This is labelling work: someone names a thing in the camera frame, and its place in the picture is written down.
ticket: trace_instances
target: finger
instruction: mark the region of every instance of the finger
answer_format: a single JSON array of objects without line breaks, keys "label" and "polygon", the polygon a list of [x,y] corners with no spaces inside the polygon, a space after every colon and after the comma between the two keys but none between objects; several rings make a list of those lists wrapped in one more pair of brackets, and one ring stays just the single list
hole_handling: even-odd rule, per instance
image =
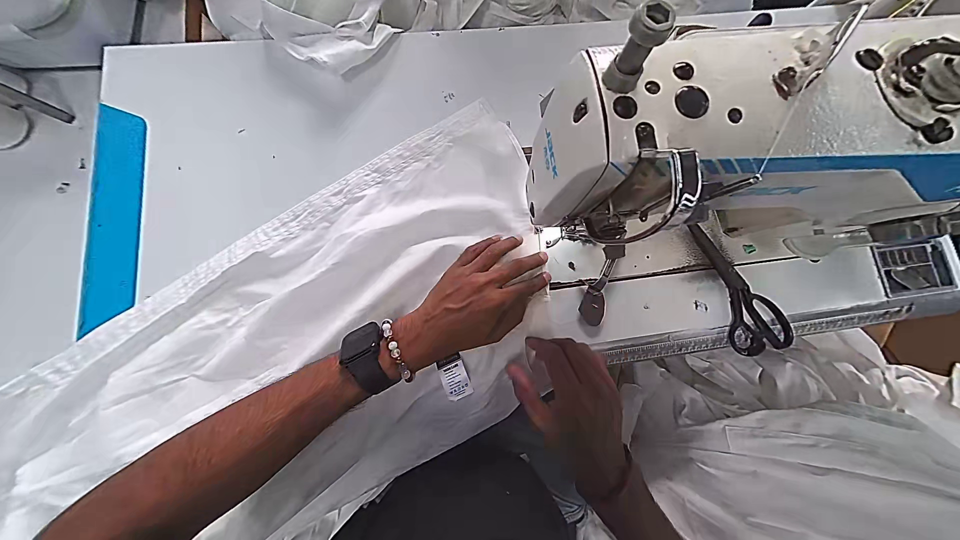
[{"label": "finger", "polygon": [[569,338],[558,339],[557,342],[557,345],[564,350],[573,372],[577,374],[577,379],[581,382],[591,381],[601,386],[612,384],[613,379],[607,371],[607,361],[588,345]]},{"label": "finger", "polygon": [[503,290],[510,294],[512,298],[529,299],[535,292],[543,290],[543,288],[549,284],[550,273],[540,272],[533,278],[528,278],[522,282],[511,283],[503,287]]},{"label": "finger", "polygon": [[540,393],[530,374],[517,364],[507,364],[507,375],[514,383],[514,394],[523,405],[523,410],[527,411],[527,416],[534,426],[541,433],[549,433],[553,430],[553,413],[549,405],[540,398]]},{"label": "finger", "polygon": [[516,236],[510,236],[494,242],[490,246],[487,246],[473,262],[468,264],[467,269],[470,272],[486,272],[493,268],[504,255],[515,249],[521,243],[523,243],[523,240]]},{"label": "finger", "polygon": [[462,254],[457,258],[453,263],[454,266],[467,266],[473,262],[477,256],[479,256],[483,251],[494,243],[500,241],[500,235],[495,234],[490,238],[480,240],[479,242],[473,244],[472,246],[466,248]]},{"label": "finger", "polygon": [[534,253],[527,257],[515,258],[509,262],[501,262],[491,268],[491,273],[496,276],[495,282],[498,285],[504,285],[527,272],[546,264],[547,254],[544,252]]},{"label": "finger", "polygon": [[577,374],[570,367],[570,362],[566,358],[564,350],[560,348],[558,339],[539,339],[537,337],[527,338],[527,347],[534,350],[537,359],[546,366],[546,372],[553,382],[553,389],[558,395],[565,394],[575,390],[580,384]]}]

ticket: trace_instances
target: printed label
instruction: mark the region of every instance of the printed label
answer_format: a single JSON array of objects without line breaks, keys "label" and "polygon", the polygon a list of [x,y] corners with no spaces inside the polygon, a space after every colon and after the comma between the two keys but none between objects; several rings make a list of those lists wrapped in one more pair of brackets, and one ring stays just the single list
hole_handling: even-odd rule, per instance
[{"label": "printed label", "polygon": [[437,372],[440,373],[440,382],[444,384],[446,397],[451,402],[473,393],[473,386],[470,386],[470,377],[467,376],[467,366],[464,365],[460,353],[437,362]]}]

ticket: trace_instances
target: person's left hand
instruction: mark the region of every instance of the person's left hand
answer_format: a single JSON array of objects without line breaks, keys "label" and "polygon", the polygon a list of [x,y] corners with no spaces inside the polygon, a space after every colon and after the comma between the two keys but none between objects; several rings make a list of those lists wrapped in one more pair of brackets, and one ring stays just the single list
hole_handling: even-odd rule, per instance
[{"label": "person's left hand", "polygon": [[420,307],[396,321],[397,342],[410,369],[496,343],[523,320],[530,297],[550,284],[550,275],[512,282],[547,260],[543,252],[501,260],[520,243],[515,236],[491,236],[468,247]]},{"label": "person's left hand", "polygon": [[577,491],[588,503],[603,500],[630,472],[620,440],[623,405],[607,362],[572,339],[528,337],[527,346],[546,365],[554,400],[544,403],[527,372],[510,364],[516,398],[573,469]]}]

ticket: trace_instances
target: beaded bracelet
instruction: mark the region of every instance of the beaded bracelet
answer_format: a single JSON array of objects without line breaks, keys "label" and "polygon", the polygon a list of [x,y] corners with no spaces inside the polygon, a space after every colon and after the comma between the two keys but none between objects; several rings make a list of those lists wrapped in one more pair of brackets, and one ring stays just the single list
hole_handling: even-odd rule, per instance
[{"label": "beaded bracelet", "polygon": [[380,323],[380,329],[383,331],[383,337],[387,340],[387,349],[390,350],[390,358],[393,358],[396,361],[397,367],[400,369],[400,377],[403,378],[404,382],[413,382],[414,381],[414,372],[410,371],[410,368],[407,367],[407,364],[404,363],[403,358],[400,357],[400,346],[392,338],[394,337],[393,329],[394,321],[390,319],[384,319]]}]

